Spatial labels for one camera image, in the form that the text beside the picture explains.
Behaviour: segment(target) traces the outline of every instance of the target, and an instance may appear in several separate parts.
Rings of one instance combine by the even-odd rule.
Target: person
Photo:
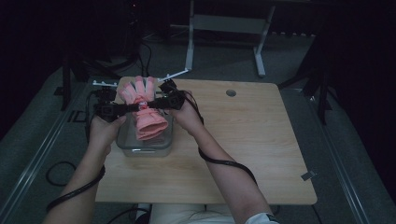
[[[169,110],[169,114],[195,139],[206,156],[217,160],[234,161],[205,128],[189,103],[185,102],[180,110]],[[116,139],[118,129],[125,120],[123,116],[107,123],[99,117],[93,118],[87,151],[61,195],[80,188],[99,175],[106,156],[110,153],[110,145]],[[277,223],[268,202],[248,173],[222,164],[207,162],[206,165],[227,203],[226,212],[221,216],[219,213],[215,213],[217,214],[215,216],[205,216],[204,213],[192,209],[188,213],[178,214],[175,204],[159,204],[159,207],[154,204],[150,223]],[[91,223],[97,187],[98,184],[53,207],[47,213],[44,223]]]

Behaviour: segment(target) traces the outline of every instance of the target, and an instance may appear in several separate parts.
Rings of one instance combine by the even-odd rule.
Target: gray carpet
[[[180,30],[175,30],[175,34],[180,34]],[[175,35],[169,41],[162,41],[156,35],[150,35],[145,39],[152,49],[149,67],[152,76],[164,77],[166,74],[174,74],[184,69],[187,51],[185,33]],[[182,78],[275,84],[295,75],[313,40],[304,36],[269,36],[262,53],[267,76],[260,78],[255,70],[251,47],[224,44],[224,38],[213,41],[210,34],[205,33],[199,34],[196,39],[193,70]],[[142,47],[141,53],[146,62],[149,50]],[[138,64],[120,71],[122,76],[135,76],[139,73]],[[20,201],[15,200],[15,209],[9,211],[7,223],[40,223],[45,215],[46,205],[62,190],[46,181],[46,172],[57,161],[78,164],[87,146],[84,123],[68,122],[68,118],[73,111],[85,110],[86,96],[94,87],[73,81],[75,101],[71,103],[69,110],[61,112],[62,98],[53,95],[56,87],[61,84],[62,74],[61,70],[58,70],[47,80],[40,93],[0,143],[1,206],[6,203],[16,187],[29,161],[42,149],[42,143],[47,142],[50,145],[42,166],[36,169],[37,174],[30,188],[17,198]],[[296,83],[282,90],[281,95],[306,166],[308,170],[317,174],[312,179],[318,195],[318,202],[314,206],[322,223],[396,223],[394,202],[382,186],[344,110],[330,98],[332,110],[326,112],[328,125],[321,125],[315,115],[316,103],[298,91],[303,85],[304,82]],[[59,130],[53,135],[53,142],[48,140],[48,132],[51,129]],[[359,196],[366,221],[358,220],[354,216],[354,209],[351,209],[354,205],[348,201],[343,181],[340,181],[340,176],[335,172],[336,166],[332,159],[334,149],[338,152],[343,168]],[[72,170],[62,166],[52,174],[53,179],[66,182]],[[93,223],[107,223],[117,213],[131,206],[133,204],[99,203]],[[312,206],[277,207],[274,204],[273,208],[278,211],[276,217],[281,223],[319,223]],[[129,218],[126,215],[113,223],[129,223]]]

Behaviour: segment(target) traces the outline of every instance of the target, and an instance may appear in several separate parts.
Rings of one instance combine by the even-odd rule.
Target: wooden table
[[[276,85],[174,81],[178,89],[192,91],[206,128],[253,172],[269,204],[317,201],[311,181],[301,178],[307,170]],[[227,90],[236,95],[228,96]],[[96,201],[224,203],[194,139],[176,123],[173,136],[171,152],[164,158],[125,157],[113,143]]]

